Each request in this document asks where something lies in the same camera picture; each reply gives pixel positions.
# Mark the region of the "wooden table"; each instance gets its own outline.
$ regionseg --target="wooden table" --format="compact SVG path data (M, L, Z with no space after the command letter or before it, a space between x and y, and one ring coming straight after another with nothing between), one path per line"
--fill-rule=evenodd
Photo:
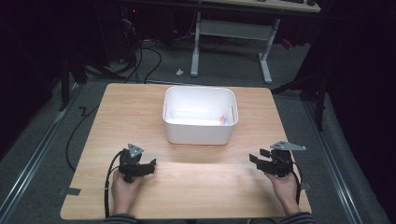
M193 146L166 139L162 112L169 87L107 86L70 186L81 192L66 196L62 218L105 217L107 169L128 143L145 149L141 163L157 159L155 174L145 176L131 211L137 218L283 217L271 182L248 158L287 140L271 92L230 87L239 113L230 142ZM111 193L109 200L111 211ZM300 206L311 211L304 191Z

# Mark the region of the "white desk frame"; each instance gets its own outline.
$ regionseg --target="white desk frame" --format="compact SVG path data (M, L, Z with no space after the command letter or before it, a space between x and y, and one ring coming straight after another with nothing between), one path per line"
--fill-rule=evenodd
M259 61L262 66L262 75L265 83L271 84L272 79L268 69L267 57L274 42L279 23L280 19L276 19L272 26L229 21L201 20L201 13L198 12L195 28L195 44L191 62L191 76L198 76L200 35L218 35L266 41L263 53L259 54Z

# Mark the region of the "gray carpet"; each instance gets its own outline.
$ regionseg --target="gray carpet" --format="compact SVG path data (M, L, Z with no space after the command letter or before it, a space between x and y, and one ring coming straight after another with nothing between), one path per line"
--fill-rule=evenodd
M260 43L252 43L253 47L250 45L244 47L255 49L256 44ZM149 42L145 43L145 46L154 45ZM165 81L273 89L293 80L309 50L309 46L288 50L282 46L274 45L268 58L274 82L272 85L266 85L263 82L255 53L240 52L237 50L241 48L240 46L235 46L235 52L232 51L233 46L222 46L224 49L210 49L214 48L213 46L216 44L210 43L205 46L207 49L203 49L201 52L199 76L190 77L192 46L174 45L171 48L161 44L155 45L151 49L155 49L161 54L162 62L148 80L150 82ZM159 59L160 56L156 52L143 49L142 63L138 69L140 79L144 79L145 74L156 66ZM182 76L176 75L178 69L184 71ZM90 111L99 105L106 85L114 81L107 77L91 76L85 86L77 88L81 91L68 108L59 129L52 136L47 154L13 209L13 213L7 219L7 223L100 223L100 220L62 220L60 211L64 196L59 194L59 190L67 188L73 177L73 172L65 159L65 151L70 135L84 118L81 116L82 109L80 107L85 106L87 111ZM132 77L131 82L135 82L135 76ZM57 85L53 92L54 97L36 113L19 141L0 163L2 173L0 201L2 202L7 198L29 159L34 155L35 149L39 146L48 127L55 118L59 117L57 109L61 106L60 85ZM331 101L326 99L326 110L323 117L324 132L318 133L309 113L311 103L301 102L295 91L276 95L275 100L289 141L307 147L307 151L295 152L294 157L304 172L305 181L310 186L307 195L315 221L329 224L351 223L335 187L336 183L332 179L332 171L329 170L325 160L324 139L342 171L351 197L356 202L362 223L389 223L386 214L376 201L369 184L361 173L359 165L349 151L332 112ZM78 163L94 115L95 113L90 114L81 123L70 141L69 158L73 166Z

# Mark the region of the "silver metal bracket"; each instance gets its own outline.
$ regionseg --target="silver metal bracket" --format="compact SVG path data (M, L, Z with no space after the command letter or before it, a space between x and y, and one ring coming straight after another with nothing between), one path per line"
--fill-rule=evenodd
M270 147L274 148L274 149L279 149L279 150L291 150L291 151L306 150L306 147L301 147L301 146L295 145L293 143L288 143L285 141L277 142L277 143L271 145Z
M141 147L137 147L131 143L128 143L129 153L131 154L131 158L135 158L136 156L142 154L145 150Z

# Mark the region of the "person's left hand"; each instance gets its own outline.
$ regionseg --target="person's left hand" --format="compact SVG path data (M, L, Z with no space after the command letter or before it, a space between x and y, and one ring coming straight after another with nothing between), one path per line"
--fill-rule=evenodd
M128 183L123 180L124 174L117 169L113 174L113 184L111 185L111 193L114 200L113 215L128 214L131 210L132 204L137 197L140 183L143 176L136 177L133 183Z

